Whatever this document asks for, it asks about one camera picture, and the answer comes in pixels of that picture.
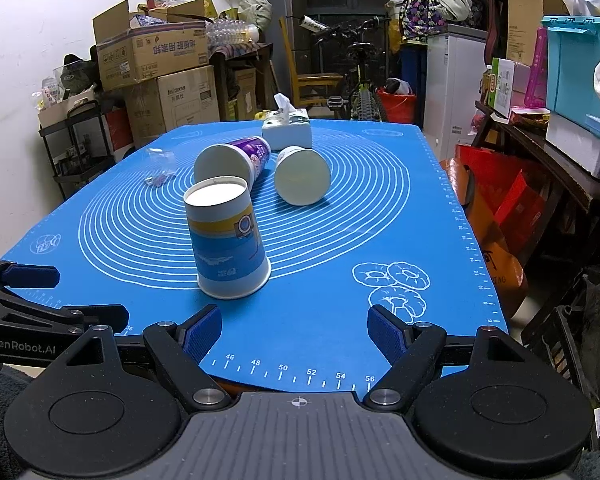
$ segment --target white paper cup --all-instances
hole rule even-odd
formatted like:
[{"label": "white paper cup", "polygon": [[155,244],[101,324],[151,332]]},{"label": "white paper cup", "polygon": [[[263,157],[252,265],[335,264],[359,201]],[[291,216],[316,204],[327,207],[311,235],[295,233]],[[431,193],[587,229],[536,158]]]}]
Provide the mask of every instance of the white paper cup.
[{"label": "white paper cup", "polygon": [[271,264],[243,178],[203,180],[187,189],[184,203],[202,292],[235,300],[267,283]]},{"label": "white paper cup", "polygon": [[239,176],[249,191],[264,169],[271,148],[262,137],[245,137],[226,144],[213,144],[200,152],[193,165],[193,178],[202,182],[215,176]]},{"label": "white paper cup", "polygon": [[285,202],[309,205],[326,195],[331,186],[331,172],[320,153],[289,146],[278,155],[274,183]]}]

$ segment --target wooden chair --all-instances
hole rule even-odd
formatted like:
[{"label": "wooden chair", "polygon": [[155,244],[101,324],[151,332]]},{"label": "wooden chair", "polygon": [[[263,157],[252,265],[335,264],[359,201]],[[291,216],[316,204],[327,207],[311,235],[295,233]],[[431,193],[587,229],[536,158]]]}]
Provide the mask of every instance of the wooden chair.
[{"label": "wooden chair", "polygon": [[289,36],[286,32],[284,17],[280,18],[280,28],[282,29],[282,38],[285,41],[286,61],[289,64],[289,75],[291,76],[291,102],[296,108],[306,108],[312,105],[326,105],[327,99],[322,96],[300,97],[300,89],[303,87],[324,86],[329,89],[335,89],[342,80],[342,76],[337,73],[327,74],[298,74],[296,70],[296,61],[291,51]]}]

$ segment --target pink plastic object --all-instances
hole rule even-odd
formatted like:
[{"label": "pink plastic object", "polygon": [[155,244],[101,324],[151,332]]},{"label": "pink plastic object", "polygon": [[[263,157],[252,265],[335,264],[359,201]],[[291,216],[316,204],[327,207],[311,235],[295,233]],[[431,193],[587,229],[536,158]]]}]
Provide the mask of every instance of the pink plastic object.
[{"label": "pink plastic object", "polygon": [[527,108],[544,108],[546,106],[548,56],[546,29],[539,27],[536,33],[536,49],[529,73],[529,83],[526,84],[525,106]]}]

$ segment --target blue silicone mat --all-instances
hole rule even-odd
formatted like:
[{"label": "blue silicone mat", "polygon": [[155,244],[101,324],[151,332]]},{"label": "blue silicone mat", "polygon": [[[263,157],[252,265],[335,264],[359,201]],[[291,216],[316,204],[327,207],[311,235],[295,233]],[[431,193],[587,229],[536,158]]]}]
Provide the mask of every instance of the blue silicone mat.
[{"label": "blue silicone mat", "polygon": [[388,369],[366,333],[379,303],[406,322],[449,334],[506,324],[480,249],[446,174],[416,126],[312,121],[331,189],[291,206],[273,186],[273,154],[253,199],[272,273],[255,294],[214,301],[196,287],[182,195],[206,146],[260,134],[260,123],[182,126],[152,147],[171,150],[177,174],[144,183],[151,162],[131,155],[32,228],[5,258],[56,266],[53,290],[20,289],[49,306],[121,303],[125,333],[183,322],[207,303],[222,335],[202,361],[209,373],[287,391],[364,394]]}]

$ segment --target silver bolt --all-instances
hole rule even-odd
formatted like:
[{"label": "silver bolt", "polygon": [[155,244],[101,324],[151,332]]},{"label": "silver bolt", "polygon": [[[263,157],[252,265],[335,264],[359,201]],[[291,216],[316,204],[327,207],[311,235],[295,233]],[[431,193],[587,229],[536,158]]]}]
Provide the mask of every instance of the silver bolt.
[{"label": "silver bolt", "polygon": [[213,406],[224,399],[224,393],[216,388],[202,388],[193,394],[193,400],[205,406]]},{"label": "silver bolt", "polygon": [[380,388],[379,390],[374,390],[371,392],[371,395],[369,395],[369,400],[371,400],[371,402],[374,404],[379,404],[380,406],[392,406],[393,404],[400,402],[400,394],[389,388]]}]

